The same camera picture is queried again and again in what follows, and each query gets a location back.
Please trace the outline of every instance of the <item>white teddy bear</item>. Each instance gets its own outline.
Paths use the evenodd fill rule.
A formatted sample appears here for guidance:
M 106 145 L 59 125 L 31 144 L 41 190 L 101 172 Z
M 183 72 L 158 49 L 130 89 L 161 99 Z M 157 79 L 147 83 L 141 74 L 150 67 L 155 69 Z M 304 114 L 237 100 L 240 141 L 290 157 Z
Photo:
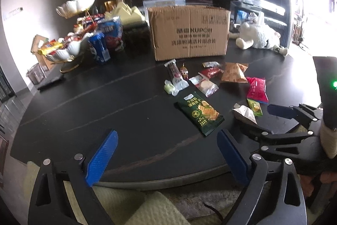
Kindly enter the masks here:
M 288 55 L 288 48 L 280 46 L 281 35 L 266 24 L 249 24 L 244 22 L 240 26 L 240 33 L 230 33 L 230 38 L 236 39 L 236 45 L 241 49 L 249 47 L 257 49 L 272 49 L 284 56 Z

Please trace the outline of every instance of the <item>black cabinet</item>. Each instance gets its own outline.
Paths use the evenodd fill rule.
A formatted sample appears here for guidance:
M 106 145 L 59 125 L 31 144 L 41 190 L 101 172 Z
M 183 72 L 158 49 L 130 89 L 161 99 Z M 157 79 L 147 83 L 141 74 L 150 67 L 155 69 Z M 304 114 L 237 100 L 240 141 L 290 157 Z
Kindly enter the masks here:
M 14 96 L 13 89 L 9 85 L 3 71 L 0 67 L 0 102 L 7 101 L 10 97 Z

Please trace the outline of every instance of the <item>cardboard box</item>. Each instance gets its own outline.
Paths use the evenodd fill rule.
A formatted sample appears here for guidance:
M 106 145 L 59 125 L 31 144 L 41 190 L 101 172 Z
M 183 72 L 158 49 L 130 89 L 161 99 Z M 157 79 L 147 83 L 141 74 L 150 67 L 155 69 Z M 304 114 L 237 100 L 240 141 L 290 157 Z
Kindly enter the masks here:
M 48 71 L 48 70 L 51 70 L 54 67 L 55 64 L 53 62 L 49 61 L 48 59 L 46 59 L 43 55 L 38 54 L 37 51 L 39 49 L 38 46 L 39 46 L 40 41 L 48 42 L 49 39 L 45 38 L 43 36 L 36 35 L 33 39 L 33 43 L 32 43 L 32 47 L 30 49 L 30 52 L 36 56 L 39 64 L 41 65 L 42 70 Z
M 148 12 L 156 60 L 226 54 L 230 11 L 196 5 L 153 7 Z

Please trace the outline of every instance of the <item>pink snack package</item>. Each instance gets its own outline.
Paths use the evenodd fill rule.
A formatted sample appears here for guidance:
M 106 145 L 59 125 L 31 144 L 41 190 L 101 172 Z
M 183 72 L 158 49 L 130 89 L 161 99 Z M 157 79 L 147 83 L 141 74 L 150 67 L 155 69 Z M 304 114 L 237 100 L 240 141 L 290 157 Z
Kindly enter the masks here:
M 268 103 L 268 97 L 266 95 L 266 80 L 257 77 L 247 77 L 246 79 L 250 83 L 247 98 L 260 103 Z

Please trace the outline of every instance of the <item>green biscuit package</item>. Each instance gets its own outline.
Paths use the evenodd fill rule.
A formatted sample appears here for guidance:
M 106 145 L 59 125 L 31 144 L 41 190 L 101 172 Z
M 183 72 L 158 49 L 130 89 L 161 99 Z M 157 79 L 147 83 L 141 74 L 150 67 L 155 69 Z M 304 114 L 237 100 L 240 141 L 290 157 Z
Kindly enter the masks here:
M 178 108 L 208 136 L 225 119 L 196 92 L 176 102 Z

